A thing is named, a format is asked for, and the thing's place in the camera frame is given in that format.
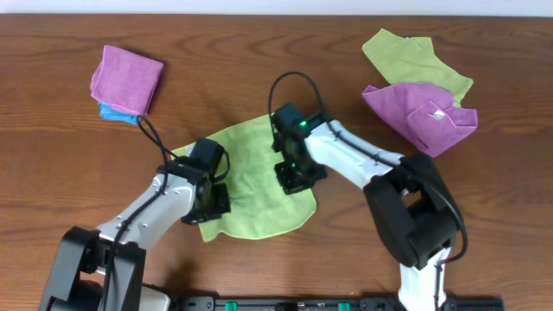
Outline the light green cloth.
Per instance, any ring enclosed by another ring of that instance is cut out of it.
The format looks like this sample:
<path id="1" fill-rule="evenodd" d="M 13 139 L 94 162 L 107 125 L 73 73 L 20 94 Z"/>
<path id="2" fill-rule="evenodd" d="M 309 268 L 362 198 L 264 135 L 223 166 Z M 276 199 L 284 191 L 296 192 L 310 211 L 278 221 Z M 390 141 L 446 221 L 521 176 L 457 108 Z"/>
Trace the light green cloth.
<path id="1" fill-rule="evenodd" d="M 272 238 L 300 228 L 316 212 L 312 191 L 286 194 L 280 186 L 274 166 L 283 161 L 283 156 L 272 149 L 268 116 L 235 124 L 208 138 L 222 145 L 230 156 L 229 162 L 219 165 L 217 173 L 230 170 L 224 183 L 231 211 L 200 224 L 204 242 L 213 241 L 221 233 L 250 240 Z"/>

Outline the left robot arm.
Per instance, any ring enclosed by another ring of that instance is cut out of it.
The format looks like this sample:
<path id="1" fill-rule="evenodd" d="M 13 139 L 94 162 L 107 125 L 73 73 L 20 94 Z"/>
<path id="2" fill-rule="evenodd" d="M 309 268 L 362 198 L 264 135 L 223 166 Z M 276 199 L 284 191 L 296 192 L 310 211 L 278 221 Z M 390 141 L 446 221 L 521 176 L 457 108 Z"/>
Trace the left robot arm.
<path id="1" fill-rule="evenodd" d="M 168 294 L 143 283 L 146 254 L 177 221 L 198 225 L 230 212 L 229 159 L 201 138 L 189 155 L 161 165 L 150 186 L 114 219 L 65 233 L 41 298 L 42 310 L 171 310 Z"/>

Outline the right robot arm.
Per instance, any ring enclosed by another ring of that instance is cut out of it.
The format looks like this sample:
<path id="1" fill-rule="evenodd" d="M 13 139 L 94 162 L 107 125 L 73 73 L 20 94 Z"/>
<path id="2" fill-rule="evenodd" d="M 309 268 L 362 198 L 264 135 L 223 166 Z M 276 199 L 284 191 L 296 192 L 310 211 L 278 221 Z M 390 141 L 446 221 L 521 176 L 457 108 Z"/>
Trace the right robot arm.
<path id="1" fill-rule="evenodd" d="M 286 194 L 312 188 L 332 169 L 360 188 L 385 248 L 400 264 L 398 300 L 407 310 L 442 310 L 446 264 L 468 245 L 461 213 L 433 160 L 380 149 L 323 111 L 305 117 L 291 103 L 269 114 L 276 177 Z"/>

